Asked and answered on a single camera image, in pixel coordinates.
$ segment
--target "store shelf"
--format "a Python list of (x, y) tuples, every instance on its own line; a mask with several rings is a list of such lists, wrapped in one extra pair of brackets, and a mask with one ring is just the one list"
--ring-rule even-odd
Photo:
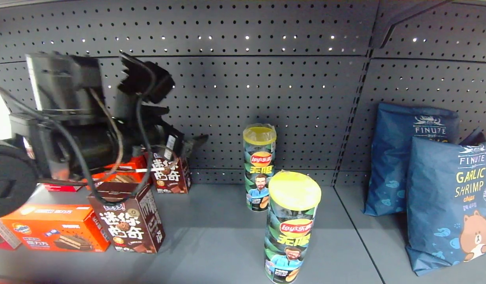
[[(295, 284), (381, 283), (332, 187), (322, 187), (308, 256)], [(87, 203), (87, 191), (45, 192), (31, 203)], [(0, 275), (57, 283), (270, 283), (263, 269), (265, 213), (250, 212), (242, 185), (194, 185), (157, 194), (166, 240), (158, 255), (0, 250)]]
[(380, 217), (364, 215), (362, 213), (364, 187), (361, 185), (336, 186), (336, 191), (384, 283), (486, 283), (486, 256), (417, 277), (411, 270), (404, 248), (407, 238), (406, 216), (404, 214)]

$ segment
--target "pegboard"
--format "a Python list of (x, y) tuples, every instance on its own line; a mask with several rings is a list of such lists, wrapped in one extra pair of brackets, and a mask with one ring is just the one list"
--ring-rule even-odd
[(379, 102), (454, 110), (461, 119), (461, 138), (478, 126), (486, 135), (486, 63), (371, 60), (344, 151), (342, 171), (370, 171)]
[(362, 185), (367, 187), (370, 177), (371, 172), (340, 171), (337, 174), (336, 185)]
[[(319, 185), (333, 185), (334, 170), (295, 170), (303, 174), (311, 176)], [(192, 181), (194, 183), (221, 183), (233, 185), (235, 183), (243, 184), (244, 170), (229, 170), (229, 169), (202, 169), (193, 170), (191, 172)]]
[(30, 52), (362, 55), (378, 2), (81, 0), (0, 9), (0, 63)]
[[(243, 168), (241, 133), (255, 122), (277, 128), (277, 168), (335, 169), (365, 62), (362, 56), (139, 59), (158, 63), (176, 82), (160, 104), (171, 109), (165, 121), (187, 136), (210, 135), (190, 161), (201, 169)], [(123, 67), (118, 58), (99, 61), (111, 112)], [(0, 86), (34, 106), (26, 69), (23, 62), (0, 64)]]
[(486, 2), (445, 3), (404, 20), (372, 56), (486, 62)]

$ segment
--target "blue chip bag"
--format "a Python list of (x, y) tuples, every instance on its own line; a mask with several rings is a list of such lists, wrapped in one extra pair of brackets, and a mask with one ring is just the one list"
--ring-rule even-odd
[(406, 247), (413, 271), (486, 254), (486, 139), (473, 132), (460, 145), (414, 137), (407, 181)]
[(364, 214), (380, 216), (405, 211), (411, 138), (456, 143), (458, 126), (458, 114), (454, 111), (380, 103)]

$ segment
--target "cartoon bear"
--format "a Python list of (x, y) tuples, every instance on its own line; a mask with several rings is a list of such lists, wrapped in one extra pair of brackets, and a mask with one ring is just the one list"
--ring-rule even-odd
[(472, 216), (464, 216), (464, 227), (460, 234), (460, 246), (465, 256), (464, 262), (486, 253), (486, 219), (474, 211)]

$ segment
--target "lay's chips can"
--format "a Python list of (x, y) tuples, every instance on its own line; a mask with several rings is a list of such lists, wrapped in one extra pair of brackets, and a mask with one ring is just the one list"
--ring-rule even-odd
[(269, 182), (269, 193), (264, 267), (271, 281), (288, 284), (304, 261), (322, 190), (309, 176), (281, 171)]
[(276, 130), (270, 124), (251, 124), (243, 131), (246, 205), (266, 211), (269, 179), (274, 176)]

